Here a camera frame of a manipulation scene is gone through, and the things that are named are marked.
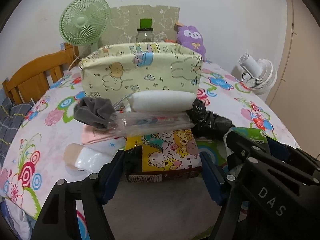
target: white desk fan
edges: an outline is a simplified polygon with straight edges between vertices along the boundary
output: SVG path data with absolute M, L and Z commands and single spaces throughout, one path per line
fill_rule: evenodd
M 262 95 L 272 88 L 277 79 L 277 71 L 270 60 L 255 61 L 248 53 L 239 59 L 240 66 L 249 75 L 244 82 L 248 89 L 256 95 Z

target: gray blanket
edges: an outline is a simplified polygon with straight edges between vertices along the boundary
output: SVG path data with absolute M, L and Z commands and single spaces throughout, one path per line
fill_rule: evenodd
M 30 104 L 12 104 L 6 98 L 0 106 L 0 166 L 3 166 L 4 159 L 9 147 L 16 135 L 25 115 L 30 110 Z

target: glass jar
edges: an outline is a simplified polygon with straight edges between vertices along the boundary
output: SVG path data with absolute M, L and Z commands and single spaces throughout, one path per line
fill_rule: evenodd
M 153 28 L 137 29 L 137 42 L 153 42 Z

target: fan grille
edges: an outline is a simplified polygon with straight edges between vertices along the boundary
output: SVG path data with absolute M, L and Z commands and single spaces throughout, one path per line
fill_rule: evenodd
M 245 84 L 256 95 L 262 95 L 267 92 L 276 82 L 277 71 L 273 68 L 272 63 L 267 59 L 257 60 L 262 67 L 262 73 L 256 78 L 249 79 Z
M 60 18 L 60 34 L 72 45 L 86 45 L 97 40 L 110 19 L 105 0 L 74 0 Z

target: plastic bag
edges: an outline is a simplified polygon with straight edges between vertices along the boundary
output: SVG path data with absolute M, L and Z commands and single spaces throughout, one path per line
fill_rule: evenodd
M 114 113 L 110 117 L 108 130 L 115 136 L 137 136 L 193 127 L 185 112 L 178 113 Z
M 223 141 L 223 136 L 231 127 L 232 121 L 210 111 L 206 111 L 204 103 L 196 99 L 192 109 L 186 111 L 190 120 L 195 124 L 191 129 L 195 137 L 206 137 Z

